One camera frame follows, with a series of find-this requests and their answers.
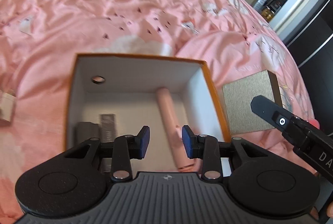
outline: pink tube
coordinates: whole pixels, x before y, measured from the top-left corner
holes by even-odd
[[[189,159],[181,139],[181,126],[174,111],[174,103],[167,88],[159,88],[156,91],[159,111],[161,113],[164,129],[168,136],[169,145],[174,158],[174,163],[180,172],[193,171],[195,161]]]

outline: dark gray rectangular object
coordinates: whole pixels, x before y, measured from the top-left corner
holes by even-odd
[[[117,136],[116,133],[116,116],[114,114],[101,114],[101,141],[113,142]],[[102,172],[111,171],[111,158],[102,160]]]
[[[79,122],[76,124],[75,145],[94,137],[100,138],[98,124],[90,122]]]

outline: pink bedspread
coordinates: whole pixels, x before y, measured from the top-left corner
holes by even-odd
[[[22,214],[17,178],[63,150],[76,52],[203,59],[218,88],[269,69],[277,74],[285,108],[313,118],[291,55],[244,0],[0,0],[0,89],[17,94],[11,126],[0,127],[1,224]],[[310,169],[278,131],[245,136]]]

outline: circular pad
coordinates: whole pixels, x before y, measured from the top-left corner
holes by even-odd
[[[39,180],[40,189],[48,194],[64,194],[73,190],[77,184],[78,179],[67,172],[52,172]]]
[[[319,195],[318,180],[311,172],[273,157],[245,162],[231,174],[228,188],[243,207],[264,216],[310,212]]]

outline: open cardboard box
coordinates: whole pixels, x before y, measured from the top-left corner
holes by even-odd
[[[105,79],[102,84],[92,77]],[[100,114],[115,114],[117,136],[136,135],[147,125],[150,142],[143,160],[132,159],[137,171],[177,171],[160,116],[155,92],[169,89],[180,125],[196,134],[230,141],[226,118],[204,61],[130,54],[78,54],[73,69],[66,116],[66,144],[74,146],[78,122],[99,123]],[[224,175],[230,174],[224,163]]]

